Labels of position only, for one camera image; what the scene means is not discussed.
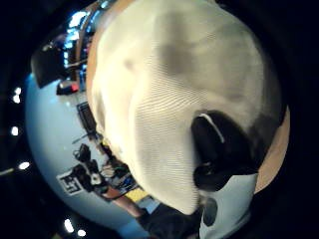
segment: white knit fabric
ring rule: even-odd
[[[194,116],[224,112],[265,147],[277,128],[276,78],[252,33],[216,4],[137,0],[105,31],[97,57],[98,131],[145,191],[182,213],[199,197]]]

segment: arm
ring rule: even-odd
[[[109,190],[107,193],[103,194],[106,198],[114,198],[117,196],[120,196],[121,193],[112,188],[109,187]],[[145,214],[145,211],[139,208],[132,200],[130,200],[126,196],[122,196],[116,200],[113,201],[115,204],[117,204],[119,207],[125,209],[127,212],[129,212],[133,217],[138,218]]]

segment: ceiling light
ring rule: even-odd
[[[20,95],[21,94],[21,88],[16,88],[16,90],[14,91],[15,94]]]
[[[13,100],[14,103],[19,104],[20,103],[19,95],[15,95],[12,100]]]
[[[14,136],[19,135],[19,128],[17,126],[13,126],[11,128],[11,134],[14,135]]]
[[[78,231],[78,236],[79,237],[85,237],[86,235],[87,235],[87,232],[85,230],[81,229],[81,230]]]
[[[72,226],[72,223],[71,223],[70,219],[66,219],[66,220],[64,221],[64,226],[66,227],[66,229],[67,229],[67,231],[68,231],[69,233],[74,232],[74,228],[73,228],[73,226]]]
[[[19,165],[19,169],[24,170],[24,169],[27,169],[29,166],[30,166],[30,162],[22,162]]]

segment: black equipment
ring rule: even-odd
[[[112,152],[108,150],[109,160],[99,170],[97,161],[91,159],[91,152],[87,145],[81,144],[79,150],[74,152],[75,158],[80,162],[72,168],[72,175],[76,177],[87,192],[95,192],[104,200],[110,202],[116,200],[129,191],[138,187],[129,168],[116,160]],[[108,192],[109,186],[121,192],[120,196],[107,198],[103,194]]]

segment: light blue wall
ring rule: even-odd
[[[72,141],[86,134],[76,109],[76,104],[86,98],[83,94],[56,96],[57,85],[58,81],[40,90],[32,76],[27,80],[26,128],[34,159],[42,175],[55,193],[84,217],[118,230],[124,238],[145,236],[137,222],[113,203],[106,203],[87,192],[71,197],[61,188],[56,176],[78,164],[72,152],[79,149],[81,143],[90,146],[92,158],[99,163],[104,161],[104,157],[94,150],[94,144],[87,138],[72,144]]]

